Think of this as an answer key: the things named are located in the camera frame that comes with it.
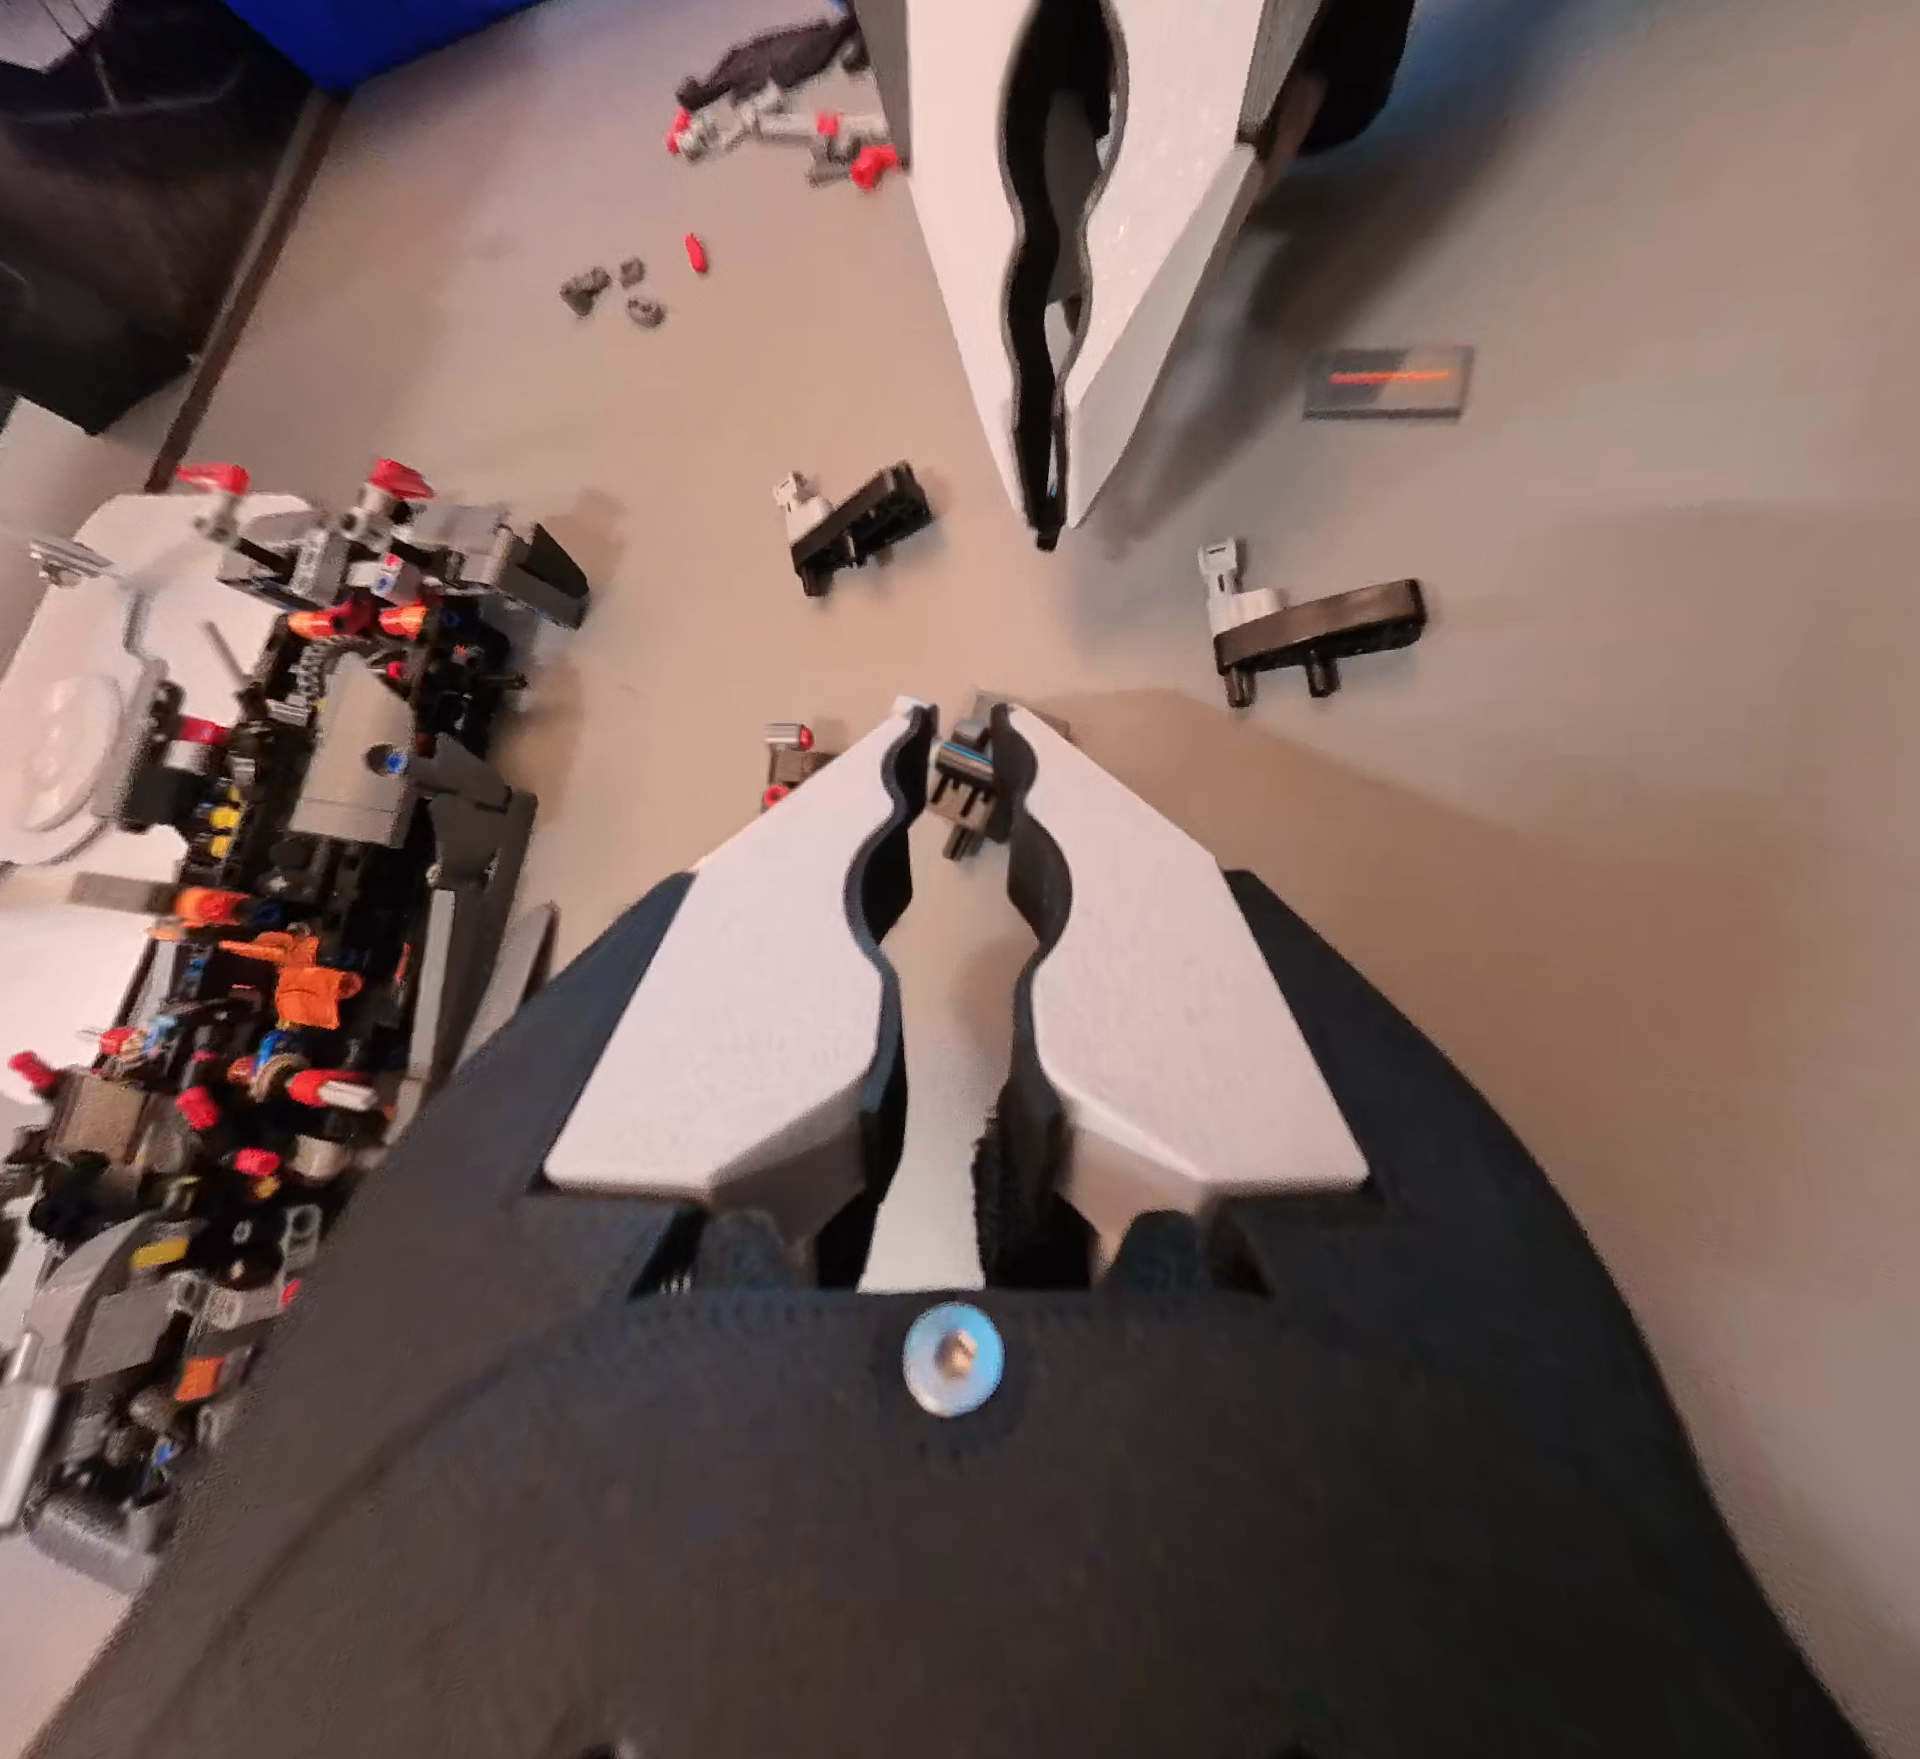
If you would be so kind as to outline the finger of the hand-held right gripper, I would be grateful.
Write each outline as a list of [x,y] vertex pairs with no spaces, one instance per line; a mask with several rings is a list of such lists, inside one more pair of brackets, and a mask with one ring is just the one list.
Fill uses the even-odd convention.
[[1266,0],[1100,0],[1117,102],[1077,235],[1085,307],[1062,378],[1068,522],[1140,427],[1256,154],[1240,137]]
[[1012,333],[1021,193],[1005,160],[1021,43],[1039,0],[904,0],[907,175],[972,407],[1037,547],[1062,539],[1046,447],[1021,446]]

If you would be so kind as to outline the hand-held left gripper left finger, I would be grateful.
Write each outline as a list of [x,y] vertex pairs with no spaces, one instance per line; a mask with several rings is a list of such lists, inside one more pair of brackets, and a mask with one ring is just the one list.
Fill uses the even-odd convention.
[[820,1283],[865,1273],[904,1147],[899,977],[922,708],[889,717],[687,876],[548,1147],[566,1193],[765,1214]]

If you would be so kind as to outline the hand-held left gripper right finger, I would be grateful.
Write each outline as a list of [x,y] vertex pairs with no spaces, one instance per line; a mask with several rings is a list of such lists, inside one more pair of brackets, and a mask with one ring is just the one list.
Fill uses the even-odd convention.
[[1076,1290],[1150,1216],[1347,1196],[1367,1160],[1224,867],[1024,707],[996,707],[1006,889],[1035,938],[975,1152],[991,1290]]

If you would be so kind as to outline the black lego assembly red pins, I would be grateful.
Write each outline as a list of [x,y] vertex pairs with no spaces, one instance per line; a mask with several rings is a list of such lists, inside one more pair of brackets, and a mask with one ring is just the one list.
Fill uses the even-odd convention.
[[824,766],[831,765],[838,751],[821,747],[812,726],[801,721],[768,722],[763,733],[767,747],[767,771],[760,793],[760,810],[770,810],[796,786],[802,786]]

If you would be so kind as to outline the dark grey lego axle assembly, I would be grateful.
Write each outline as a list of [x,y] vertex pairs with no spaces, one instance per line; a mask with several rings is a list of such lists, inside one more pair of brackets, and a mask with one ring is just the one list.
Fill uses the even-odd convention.
[[986,842],[1005,843],[1008,823],[993,758],[999,693],[975,687],[951,733],[930,745],[922,810],[949,823],[944,857],[971,860]]

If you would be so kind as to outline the black lego beam assembly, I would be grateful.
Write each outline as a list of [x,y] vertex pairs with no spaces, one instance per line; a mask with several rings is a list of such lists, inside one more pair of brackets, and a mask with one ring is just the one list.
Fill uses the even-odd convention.
[[881,468],[844,502],[828,499],[802,472],[775,488],[790,566],[802,595],[824,599],[833,579],[864,566],[933,522],[932,504],[914,467]]
[[1314,701],[1331,697],[1343,661],[1410,648],[1429,630],[1429,598],[1414,579],[1294,603],[1275,587],[1244,587],[1239,539],[1201,547],[1196,561],[1231,710],[1250,708],[1260,673],[1273,669],[1299,668]]

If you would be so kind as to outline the black lego wing panel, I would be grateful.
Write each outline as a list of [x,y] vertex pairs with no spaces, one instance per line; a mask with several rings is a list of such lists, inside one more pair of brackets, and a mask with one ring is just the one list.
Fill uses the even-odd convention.
[[853,68],[864,68],[865,43],[853,13],[778,27],[733,45],[708,70],[681,78],[673,97],[694,116],[719,100],[749,100],[768,85],[796,88],[845,56],[853,59]]

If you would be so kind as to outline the light grey lego rod assembly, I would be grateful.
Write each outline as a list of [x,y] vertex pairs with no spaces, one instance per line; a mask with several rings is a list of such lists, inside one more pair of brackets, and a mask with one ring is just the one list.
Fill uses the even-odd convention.
[[805,110],[775,82],[742,100],[725,97],[703,108],[677,108],[664,136],[664,149],[685,164],[749,144],[801,152],[808,187],[871,193],[905,164],[885,116]]

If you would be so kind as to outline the dark lego tile red stripe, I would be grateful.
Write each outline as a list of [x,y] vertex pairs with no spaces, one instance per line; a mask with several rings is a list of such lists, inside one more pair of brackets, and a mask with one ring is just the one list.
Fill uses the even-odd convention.
[[1314,355],[1303,417],[1456,422],[1468,402],[1472,348],[1331,350]]

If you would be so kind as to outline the large lego vehicle model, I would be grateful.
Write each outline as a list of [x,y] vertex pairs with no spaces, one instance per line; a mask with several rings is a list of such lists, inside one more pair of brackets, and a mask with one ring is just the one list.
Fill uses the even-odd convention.
[[92,791],[183,839],[81,1066],[5,1055],[5,1533],[121,1596],[364,1179],[452,1073],[539,801],[491,765],[540,625],[589,579],[545,526],[371,468],[329,511],[189,467],[219,579],[274,612],[233,721],[141,672]]

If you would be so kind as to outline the person's right hand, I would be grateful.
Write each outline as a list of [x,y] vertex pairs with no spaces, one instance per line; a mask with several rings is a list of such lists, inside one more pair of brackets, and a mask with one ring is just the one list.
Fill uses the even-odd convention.
[[1303,110],[1299,116],[1286,118],[1275,136],[1273,149],[1269,152],[1262,171],[1260,171],[1260,189],[1256,202],[1262,204],[1283,185],[1285,177],[1292,168],[1306,164],[1320,149],[1320,131],[1321,118],[1326,107],[1320,102],[1302,100]]

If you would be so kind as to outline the white rounded board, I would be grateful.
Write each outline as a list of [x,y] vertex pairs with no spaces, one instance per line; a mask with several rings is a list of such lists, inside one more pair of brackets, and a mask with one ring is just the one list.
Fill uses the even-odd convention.
[[223,553],[194,530],[191,497],[110,499],[74,532],[108,571],[40,587],[5,668],[3,697],[3,1054],[57,1067],[92,1057],[117,1023],[146,917],[72,902],[82,876],[164,881],[183,839],[98,818],[92,791],[141,672],[166,668],[183,712],[228,722],[236,675],[253,668],[274,612],[219,579]]

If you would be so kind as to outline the large dark printed box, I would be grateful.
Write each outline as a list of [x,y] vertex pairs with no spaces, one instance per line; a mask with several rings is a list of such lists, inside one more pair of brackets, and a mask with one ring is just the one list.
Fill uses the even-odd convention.
[[188,375],[308,93],[224,0],[3,0],[5,398],[98,435]]

